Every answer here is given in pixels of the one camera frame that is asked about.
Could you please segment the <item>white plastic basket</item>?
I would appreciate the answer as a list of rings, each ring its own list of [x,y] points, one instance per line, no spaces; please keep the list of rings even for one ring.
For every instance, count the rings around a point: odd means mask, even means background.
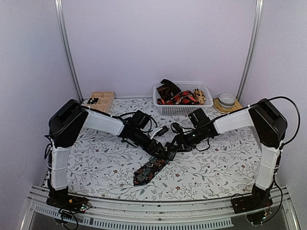
[[[188,115],[194,110],[201,108],[209,108],[213,106],[213,98],[204,83],[201,82],[188,82],[188,81],[174,81],[174,84],[180,88],[181,91],[194,92],[195,89],[201,90],[205,95],[205,102],[203,105],[161,105],[157,103],[160,99],[160,95],[157,88],[162,86],[161,83],[155,83],[153,85],[153,104],[158,109],[160,115]]]

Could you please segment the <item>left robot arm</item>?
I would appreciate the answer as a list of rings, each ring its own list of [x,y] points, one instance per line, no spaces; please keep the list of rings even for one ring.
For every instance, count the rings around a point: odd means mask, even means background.
[[[49,121],[49,140],[45,156],[48,158],[48,187],[52,199],[61,208],[71,204],[66,194],[68,158],[73,146],[87,142],[89,151],[100,151],[106,145],[102,137],[116,137],[135,148],[140,147],[152,157],[151,161],[134,175],[134,184],[147,184],[171,160],[171,153],[143,130],[154,119],[138,110],[119,116],[109,115],[97,109],[83,106],[71,99]]]

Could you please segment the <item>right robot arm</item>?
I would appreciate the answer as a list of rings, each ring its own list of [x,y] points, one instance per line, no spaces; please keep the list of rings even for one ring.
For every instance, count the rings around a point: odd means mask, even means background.
[[[270,99],[261,99],[255,104],[210,119],[202,109],[188,115],[194,128],[184,132],[175,126],[177,135],[167,143],[169,151],[191,151],[207,138],[214,138],[236,129],[251,130],[260,149],[260,163],[254,189],[258,190],[248,199],[252,209],[263,205],[267,196],[264,191],[273,184],[279,169],[281,153],[285,145],[284,138],[287,121]]]

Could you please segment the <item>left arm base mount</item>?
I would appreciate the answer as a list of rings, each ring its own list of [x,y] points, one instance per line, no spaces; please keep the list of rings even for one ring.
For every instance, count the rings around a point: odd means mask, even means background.
[[[69,195],[67,187],[61,190],[50,188],[46,204],[61,210],[71,211],[73,214],[84,213],[92,207],[87,198]]]

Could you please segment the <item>dark floral tie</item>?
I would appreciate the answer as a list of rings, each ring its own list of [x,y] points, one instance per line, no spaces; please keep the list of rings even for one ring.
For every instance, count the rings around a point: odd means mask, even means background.
[[[148,184],[170,161],[174,159],[175,154],[176,152],[171,152],[166,159],[151,157],[147,163],[134,172],[134,186]]]

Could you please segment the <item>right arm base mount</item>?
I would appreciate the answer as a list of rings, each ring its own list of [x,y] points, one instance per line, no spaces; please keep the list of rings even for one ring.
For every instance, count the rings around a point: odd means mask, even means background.
[[[270,191],[270,187],[262,190],[253,186],[250,195],[234,194],[231,197],[231,204],[235,214],[270,207],[273,204]]]

